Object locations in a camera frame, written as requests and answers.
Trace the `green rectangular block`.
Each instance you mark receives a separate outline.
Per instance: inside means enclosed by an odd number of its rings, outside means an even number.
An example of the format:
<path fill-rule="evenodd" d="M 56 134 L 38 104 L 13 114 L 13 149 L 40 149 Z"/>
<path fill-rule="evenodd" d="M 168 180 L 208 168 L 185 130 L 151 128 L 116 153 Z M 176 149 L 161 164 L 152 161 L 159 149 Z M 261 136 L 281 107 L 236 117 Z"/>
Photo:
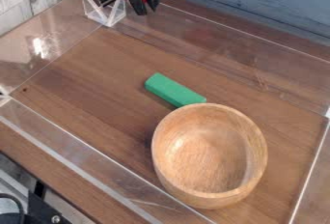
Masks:
<path fill-rule="evenodd" d="M 175 107 L 205 103 L 204 96 L 157 72 L 145 80 L 144 88 Z"/>

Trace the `wooden bowl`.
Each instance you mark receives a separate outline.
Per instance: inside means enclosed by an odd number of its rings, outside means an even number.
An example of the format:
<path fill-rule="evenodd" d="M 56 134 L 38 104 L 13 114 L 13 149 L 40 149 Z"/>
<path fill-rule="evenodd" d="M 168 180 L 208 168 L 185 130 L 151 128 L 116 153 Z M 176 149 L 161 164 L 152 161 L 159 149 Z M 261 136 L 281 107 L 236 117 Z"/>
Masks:
<path fill-rule="evenodd" d="M 203 210 L 244 199 L 268 163 L 260 128 L 235 108 L 215 103 L 187 105 L 164 116 L 151 152 L 167 192 Z"/>

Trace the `clear acrylic back wall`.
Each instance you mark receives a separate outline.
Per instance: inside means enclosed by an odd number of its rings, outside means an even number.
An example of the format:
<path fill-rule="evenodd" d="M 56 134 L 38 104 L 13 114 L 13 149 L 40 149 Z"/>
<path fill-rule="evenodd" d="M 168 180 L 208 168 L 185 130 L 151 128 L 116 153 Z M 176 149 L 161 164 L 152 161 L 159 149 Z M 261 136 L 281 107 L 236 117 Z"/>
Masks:
<path fill-rule="evenodd" d="M 161 0 L 114 29 L 235 81 L 330 117 L 330 40 L 228 9 Z"/>

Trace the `clear acrylic wall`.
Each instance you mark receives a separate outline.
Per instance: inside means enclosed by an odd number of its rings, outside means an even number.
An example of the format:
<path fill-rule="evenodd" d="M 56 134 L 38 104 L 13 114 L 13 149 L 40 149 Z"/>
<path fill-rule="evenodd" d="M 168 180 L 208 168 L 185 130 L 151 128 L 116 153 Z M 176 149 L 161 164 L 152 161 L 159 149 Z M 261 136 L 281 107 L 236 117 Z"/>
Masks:
<path fill-rule="evenodd" d="M 311 169 L 287 224 L 330 224 L 330 106 Z"/>
<path fill-rule="evenodd" d="M 330 40 L 228 9 L 161 0 L 114 29 L 235 81 L 330 117 Z"/>
<path fill-rule="evenodd" d="M 0 97 L 0 153 L 97 224 L 215 224 L 10 97 Z"/>

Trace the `clear acrylic front wall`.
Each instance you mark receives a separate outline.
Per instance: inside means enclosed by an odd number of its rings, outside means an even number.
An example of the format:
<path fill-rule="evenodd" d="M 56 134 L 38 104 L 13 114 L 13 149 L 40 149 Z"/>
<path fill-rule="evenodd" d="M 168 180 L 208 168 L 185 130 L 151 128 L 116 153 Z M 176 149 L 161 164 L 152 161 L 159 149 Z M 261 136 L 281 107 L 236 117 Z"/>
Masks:
<path fill-rule="evenodd" d="M 10 97 L 0 97 L 0 153 L 97 224 L 215 224 Z"/>

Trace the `clear acrylic right wall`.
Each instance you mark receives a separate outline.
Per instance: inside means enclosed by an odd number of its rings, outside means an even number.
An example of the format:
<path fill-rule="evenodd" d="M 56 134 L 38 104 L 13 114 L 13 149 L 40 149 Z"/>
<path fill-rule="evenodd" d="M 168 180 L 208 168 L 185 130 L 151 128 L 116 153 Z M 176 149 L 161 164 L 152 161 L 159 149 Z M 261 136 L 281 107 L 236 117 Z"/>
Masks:
<path fill-rule="evenodd" d="M 311 169 L 287 224 L 330 224 L 330 106 Z"/>

